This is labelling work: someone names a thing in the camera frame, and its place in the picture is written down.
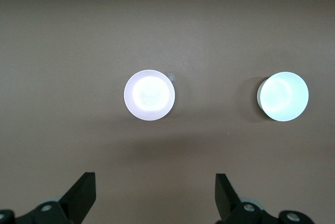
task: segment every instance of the metal screw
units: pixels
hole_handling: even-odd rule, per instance
[[[255,208],[250,204],[245,204],[244,209],[248,212],[254,212],[255,211]]]
[[[42,212],[46,212],[46,211],[49,211],[51,208],[52,208],[51,205],[45,205],[45,206],[43,206],[43,207],[41,208],[41,211],[42,211]]]
[[[297,216],[296,214],[289,212],[286,217],[291,220],[291,221],[300,221],[299,216]]]

